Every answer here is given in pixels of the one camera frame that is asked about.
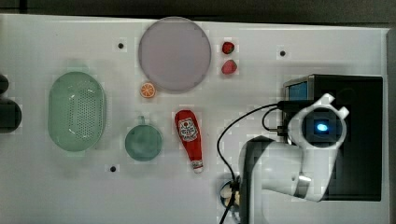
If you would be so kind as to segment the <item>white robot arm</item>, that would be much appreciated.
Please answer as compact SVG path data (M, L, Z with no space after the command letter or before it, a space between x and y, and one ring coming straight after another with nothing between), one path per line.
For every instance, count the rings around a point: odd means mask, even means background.
M325 93L300 109L286 128L289 143L260 135L243 145L239 157L241 224L263 222L264 190L311 202L322 200L347 136L349 111L335 108L334 100Z

